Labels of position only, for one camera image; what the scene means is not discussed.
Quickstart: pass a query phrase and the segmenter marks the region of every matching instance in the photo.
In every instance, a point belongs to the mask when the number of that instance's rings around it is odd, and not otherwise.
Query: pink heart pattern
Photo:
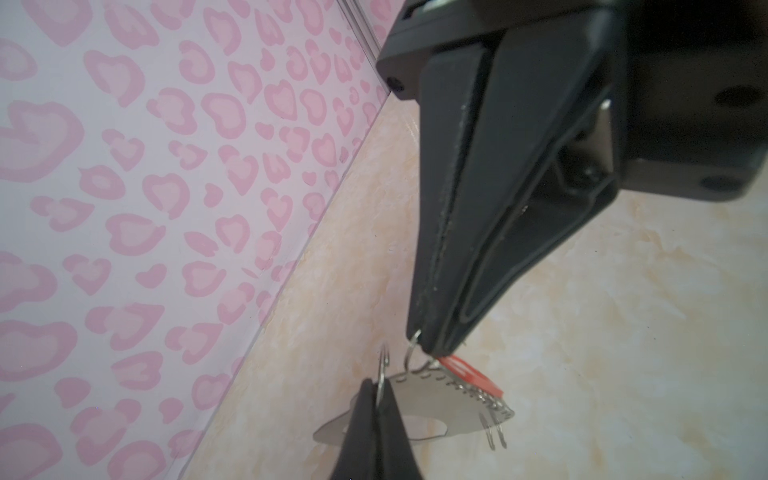
[[[192,403],[199,410],[212,409],[219,404],[229,384],[230,376],[224,373],[218,376],[197,377],[192,385]]]
[[[88,0],[51,3],[22,0],[27,15],[59,47],[66,47],[83,34],[93,19]]]
[[[203,439],[204,432],[194,430],[184,430],[178,432],[168,440],[171,458],[184,458],[194,452],[197,444]]]
[[[89,50],[85,52],[83,62],[96,86],[117,98],[121,107],[133,103],[144,91],[144,73],[125,55],[108,57],[100,51]]]
[[[15,41],[0,38],[0,78],[21,81],[38,73],[38,62]]]
[[[194,120],[194,102],[178,88],[163,88],[157,98],[147,102],[147,110],[165,122],[172,132],[192,135],[197,130]]]
[[[62,198],[57,202],[50,197],[35,197],[29,207],[41,217],[50,217],[48,226],[54,232],[66,232],[82,225],[94,211],[92,204],[74,198]]]
[[[109,480],[152,480],[165,470],[165,454],[157,443],[138,440],[118,450],[107,464]]]
[[[184,40],[179,44],[181,60],[179,61],[179,73],[184,80],[190,83],[205,85],[216,76],[214,62],[208,53],[193,41]]]
[[[202,148],[172,140],[168,144],[168,150],[174,157],[179,159],[179,165],[185,170],[194,170],[203,163],[203,160],[208,156],[208,152]]]
[[[278,196],[277,192],[271,188],[261,192],[261,201],[266,205],[266,215],[272,225],[275,226],[275,230],[280,232],[290,220],[290,214],[293,212],[293,200],[288,195],[283,195],[282,198],[278,198]]]
[[[176,478],[386,93],[333,0],[18,4],[0,470]]]
[[[0,179],[34,182],[50,174],[83,141],[85,131],[64,105],[12,101],[11,128],[0,127]]]
[[[42,265],[28,265],[9,252],[0,251],[0,313],[23,302],[43,302],[56,293],[56,277]]]
[[[160,25],[178,30],[184,20],[192,15],[195,0],[152,0],[150,12]]]
[[[259,162],[252,155],[240,157],[240,152],[232,145],[219,148],[219,158],[227,169],[227,178],[240,195],[245,195],[253,186],[259,174]]]
[[[124,171],[133,170],[144,156],[144,142],[138,138],[125,140],[125,135],[113,128],[101,132],[101,139],[109,145],[109,154]]]
[[[96,465],[109,455],[140,414],[141,404],[133,399],[122,399],[112,410],[94,406],[80,411],[69,429],[78,437],[74,449],[83,465]]]
[[[93,333],[112,332],[109,346],[116,352],[134,348],[152,331],[163,316],[162,305],[132,303],[122,308],[97,306],[85,317],[85,327]]]
[[[160,44],[160,38],[152,25],[130,5],[107,3],[104,6],[104,20],[112,36],[131,50],[145,45],[156,47]]]
[[[178,218],[190,203],[190,188],[176,174],[165,177],[147,175],[141,182],[141,188],[155,208],[168,213],[168,220]]]
[[[89,296],[93,296],[106,283],[112,271],[112,263],[99,258],[89,261],[82,255],[70,255],[64,259],[64,269],[72,274],[72,282]]]
[[[105,165],[80,169],[80,190],[102,200],[119,200],[125,195],[125,183]]]
[[[221,243],[231,247],[234,253],[240,253],[250,238],[250,225],[242,215],[221,217],[216,220],[216,235]]]
[[[190,329],[175,326],[165,336],[165,346],[175,351],[183,350],[182,361],[194,365],[211,351],[222,329],[220,323],[198,323]]]
[[[240,27],[237,26],[232,15],[206,8],[203,10],[203,19],[211,38],[221,47],[225,55],[233,54],[240,47],[243,34],[240,33]]]
[[[167,425],[178,418],[181,410],[184,409],[184,403],[179,399],[170,397],[160,402],[157,409],[160,410],[163,416],[163,423]]]
[[[34,452],[19,456],[18,452]],[[36,478],[64,457],[56,437],[37,423],[19,423],[0,430],[0,465],[13,468],[19,480]]]
[[[219,302],[217,313],[219,321],[225,325],[232,325],[239,319],[248,305],[253,300],[256,290],[250,283],[241,283],[236,289],[226,292]]]
[[[78,333],[69,323],[0,322],[0,382],[19,382],[50,372],[67,359],[77,343]]]
[[[85,397],[91,393],[91,384],[78,377],[69,377],[56,382],[53,390],[61,400],[61,407],[70,409],[85,400]]]
[[[112,373],[118,385],[130,390],[152,390],[160,383],[160,352],[143,352],[112,364]]]
[[[156,263],[146,272],[139,272],[136,274],[136,282],[144,288],[154,289],[157,288],[168,273],[168,268],[162,263]]]
[[[216,291],[227,276],[227,271],[208,262],[192,262],[184,265],[181,276],[187,283],[184,291],[189,296],[208,296]]]

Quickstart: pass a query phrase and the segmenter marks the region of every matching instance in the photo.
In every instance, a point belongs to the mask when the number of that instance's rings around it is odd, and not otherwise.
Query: key ring
[[[382,343],[379,352],[379,383],[376,384],[376,406],[378,407],[384,396],[386,368],[389,366],[389,347],[386,342]]]

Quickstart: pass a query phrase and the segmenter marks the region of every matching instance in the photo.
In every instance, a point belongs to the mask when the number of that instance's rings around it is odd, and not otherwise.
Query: black plastic bracket
[[[768,151],[766,2],[406,0],[376,67],[421,105],[432,356],[620,188],[730,200]]]
[[[509,30],[493,49],[439,53],[424,67],[407,334],[420,329],[425,352],[451,353],[509,284],[618,192],[610,138],[622,120],[611,92],[623,81],[611,47],[621,31],[610,9],[591,9]],[[590,151],[598,118],[609,141]]]

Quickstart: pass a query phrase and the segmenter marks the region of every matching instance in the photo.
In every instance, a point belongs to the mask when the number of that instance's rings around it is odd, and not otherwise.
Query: metal tag
[[[438,419],[448,427],[444,435],[409,439],[412,445],[485,429],[488,443],[495,449],[490,433],[491,426],[495,426],[502,446],[507,447],[501,424],[511,419],[515,412],[499,395],[503,392],[498,387],[458,357],[432,360],[421,369],[388,378],[401,415]],[[356,400],[357,395],[349,402],[347,412],[317,429],[313,435],[315,442],[342,445]]]

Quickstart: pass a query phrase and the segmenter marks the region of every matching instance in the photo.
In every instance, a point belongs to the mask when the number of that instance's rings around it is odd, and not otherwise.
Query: metal keychain
[[[437,359],[427,360],[421,367],[411,370],[409,362],[420,332],[409,344],[404,358],[405,372],[389,376],[401,415],[416,415],[438,419],[448,427],[443,435],[423,439],[409,439],[412,445],[485,430],[491,450],[495,450],[491,427],[496,428],[499,443],[507,448],[501,424],[515,412],[501,396],[494,396],[465,381]],[[389,351],[384,346],[379,357],[379,385],[383,385],[384,369],[389,364]],[[346,427],[352,417],[357,395],[350,401],[350,410],[321,426],[313,435],[316,442],[341,446]]]

